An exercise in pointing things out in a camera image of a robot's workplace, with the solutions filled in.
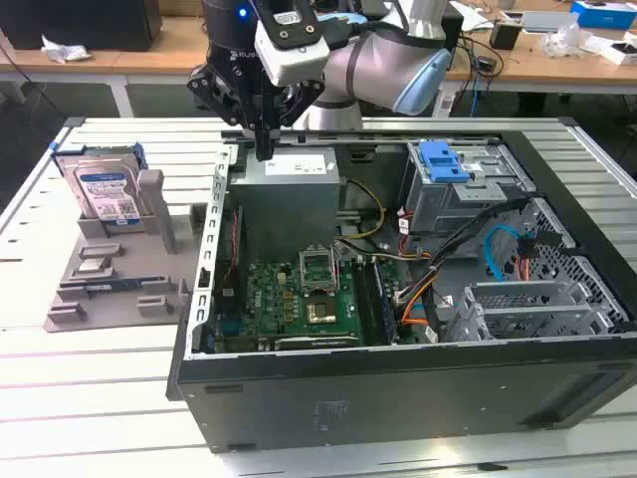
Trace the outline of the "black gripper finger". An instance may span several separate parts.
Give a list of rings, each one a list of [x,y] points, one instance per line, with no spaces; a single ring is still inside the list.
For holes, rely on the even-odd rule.
[[[292,126],[323,93],[323,81],[301,81],[286,87],[269,86],[264,93],[264,159],[270,160],[282,126]]]
[[[245,68],[231,67],[229,78],[224,80],[211,65],[201,65],[192,72],[187,87],[225,123],[239,125],[244,136],[253,140],[257,159],[265,159],[263,102]]]

